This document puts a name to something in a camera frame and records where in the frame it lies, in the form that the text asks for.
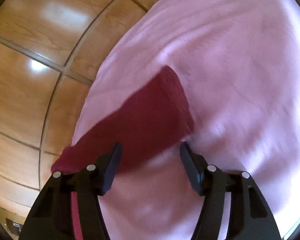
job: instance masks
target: tiled floor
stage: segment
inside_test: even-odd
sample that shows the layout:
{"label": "tiled floor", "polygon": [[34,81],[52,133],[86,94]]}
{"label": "tiled floor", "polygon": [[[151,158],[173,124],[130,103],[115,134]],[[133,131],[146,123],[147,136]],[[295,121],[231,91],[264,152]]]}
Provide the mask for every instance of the tiled floor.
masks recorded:
{"label": "tiled floor", "polygon": [[5,0],[0,206],[26,217],[71,143],[102,61],[158,0]]}

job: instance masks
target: metal pin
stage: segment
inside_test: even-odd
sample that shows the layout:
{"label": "metal pin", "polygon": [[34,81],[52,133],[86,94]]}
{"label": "metal pin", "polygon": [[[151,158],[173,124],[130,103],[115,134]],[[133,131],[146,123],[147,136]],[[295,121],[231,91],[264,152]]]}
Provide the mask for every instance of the metal pin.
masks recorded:
{"label": "metal pin", "polygon": [[56,171],[55,173],[53,173],[52,175],[54,178],[59,178],[61,176],[61,172],[60,171]]}
{"label": "metal pin", "polygon": [[241,176],[244,177],[245,179],[248,179],[250,177],[250,174],[244,171],[243,173],[241,173]]}
{"label": "metal pin", "polygon": [[217,170],[216,166],[214,166],[214,165],[208,165],[208,171],[214,172],[216,170]]}
{"label": "metal pin", "polygon": [[87,166],[88,171],[94,171],[96,169],[96,166],[94,164],[90,164]]}

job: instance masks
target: dark red fabric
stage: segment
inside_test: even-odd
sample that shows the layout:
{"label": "dark red fabric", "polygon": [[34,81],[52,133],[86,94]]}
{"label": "dark red fabric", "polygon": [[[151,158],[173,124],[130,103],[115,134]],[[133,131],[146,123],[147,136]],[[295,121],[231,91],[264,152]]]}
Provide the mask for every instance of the dark red fabric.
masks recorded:
{"label": "dark red fabric", "polygon": [[194,121],[179,78],[166,66],[76,145],[66,147],[51,171],[79,172],[109,152],[116,141],[123,149],[119,172],[127,171],[177,143],[193,129]]}

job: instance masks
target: folded cloth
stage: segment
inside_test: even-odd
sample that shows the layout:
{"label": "folded cloth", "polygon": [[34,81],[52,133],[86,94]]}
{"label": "folded cloth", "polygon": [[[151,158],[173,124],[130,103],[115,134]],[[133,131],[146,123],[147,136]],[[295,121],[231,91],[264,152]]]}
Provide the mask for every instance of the folded cloth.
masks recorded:
{"label": "folded cloth", "polygon": [[[294,0],[156,3],[103,62],[72,147],[52,172],[77,172],[122,141],[120,172],[99,198],[110,237],[190,239],[203,199],[182,166],[181,140],[224,171],[248,171],[281,236],[294,226],[300,218],[300,8]],[[79,240],[75,194],[73,201]],[[225,215],[221,240],[226,226]]]}

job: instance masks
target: pink fabric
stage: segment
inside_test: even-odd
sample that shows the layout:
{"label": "pink fabric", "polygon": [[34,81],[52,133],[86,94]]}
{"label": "pink fabric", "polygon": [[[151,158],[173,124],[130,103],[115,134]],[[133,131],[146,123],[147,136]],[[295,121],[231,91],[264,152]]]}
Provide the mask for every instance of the pink fabric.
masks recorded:
{"label": "pink fabric", "polygon": [[[159,1],[102,64],[73,145],[166,65],[178,75],[194,120],[193,134],[184,139],[208,163],[250,172],[286,234],[300,217],[296,2]],[[178,144],[119,174],[100,197],[115,240],[190,239],[202,202],[188,182]]]}

